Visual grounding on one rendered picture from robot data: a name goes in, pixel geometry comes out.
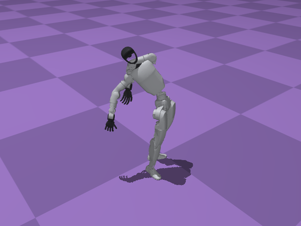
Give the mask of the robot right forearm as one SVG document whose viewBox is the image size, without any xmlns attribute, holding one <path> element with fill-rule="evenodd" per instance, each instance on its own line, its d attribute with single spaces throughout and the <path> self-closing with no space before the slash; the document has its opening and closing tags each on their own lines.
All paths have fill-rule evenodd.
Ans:
<svg viewBox="0 0 301 226">
<path fill-rule="evenodd" d="M 114 113 L 116 112 L 115 108 L 117 106 L 117 99 L 119 97 L 119 94 L 117 92 L 113 92 L 111 97 L 110 97 L 110 109 L 109 109 L 109 119 L 113 119 Z"/>
</svg>

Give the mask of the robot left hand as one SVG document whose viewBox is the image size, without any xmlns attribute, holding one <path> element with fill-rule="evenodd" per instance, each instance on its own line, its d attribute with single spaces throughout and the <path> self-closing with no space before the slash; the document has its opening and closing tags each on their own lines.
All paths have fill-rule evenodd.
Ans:
<svg viewBox="0 0 301 226">
<path fill-rule="evenodd" d="M 123 102 L 122 103 L 124 103 L 124 101 L 125 101 L 125 99 L 126 99 L 126 101 L 125 101 L 125 103 L 124 103 L 124 105 L 127 103 L 129 103 L 129 101 L 132 101 L 132 92 L 131 92 L 131 90 L 132 90 L 132 84 L 130 85 L 130 88 L 125 88 L 126 90 L 124 91 L 124 94 L 123 94 L 123 97 L 122 97 L 122 99 L 120 100 L 120 101 L 122 101 L 123 100 L 123 98 L 124 98 L 124 100 L 123 100 Z M 130 99 L 131 98 L 131 99 Z M 128 102 L 127 102 L 128 101 Z"/>
</svg>

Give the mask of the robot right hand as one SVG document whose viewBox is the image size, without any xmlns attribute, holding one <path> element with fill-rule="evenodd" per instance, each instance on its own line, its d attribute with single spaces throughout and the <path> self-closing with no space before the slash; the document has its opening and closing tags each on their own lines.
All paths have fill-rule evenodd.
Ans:
<svg viewBox="0 0 301 226">
<path fill-rule="evenodd" d="M 109 115 L 108 115 L 109 116 Z M 115 129 L 117 129 L 117 127 L 115 126 L 115 122 L 114 122 L 114 118 L 115 118 L 115 114 L 114 114 L 114 116 L 113 116 L 113 119 L 109 119 L 109 118 L 107 118 L 107 122 L 106 122 L 106 126 L 105 126 L 105 130 L 106 130 L 106 128 L 107 128 L 107 131 L 109 130 L 109 128 L 110 128 L 110 132 L 111 132 L 111 128 L 112 128 L 112 131 L 114 131 L 113 130 L 113 127 L 115 127 Z"/>
</svg>

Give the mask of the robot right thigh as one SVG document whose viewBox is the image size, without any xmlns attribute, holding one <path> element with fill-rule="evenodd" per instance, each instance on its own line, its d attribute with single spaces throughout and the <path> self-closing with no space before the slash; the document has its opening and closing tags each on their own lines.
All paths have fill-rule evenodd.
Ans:
<svg viewBox="0 0 301 226">
<path fill-rule="evenodd" d="M 164 141 L 167 130 L 167 112 L 164 111 L 163 106 L 159 105 L 157 109 L 154 109 L 153 118 L 159 120 L 155 125 L 155 137 L 152 138 L 155 140 L 155 146 L 157 148 L 158 145 L 161 145 Z"/>
</svg>

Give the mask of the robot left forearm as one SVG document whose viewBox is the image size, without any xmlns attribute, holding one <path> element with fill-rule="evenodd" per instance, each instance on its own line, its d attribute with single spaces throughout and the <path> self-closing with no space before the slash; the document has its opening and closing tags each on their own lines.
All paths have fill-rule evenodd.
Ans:
<svg viewBox="0 0 301 226">
<path fill-rule="evenodd" d="M 131 75 L 131 72 L 132 72 L 132 70 L 130 70 L 130 69 L 128 68 L 128 66 L 127 66 L 127 68 L 126 68 L 126 73 Z M 126 88 L 130 88 L 130 85 L 131 85 L 131 84 L 132 84 L 132 83 L 130 83 Z"/>
</svg>

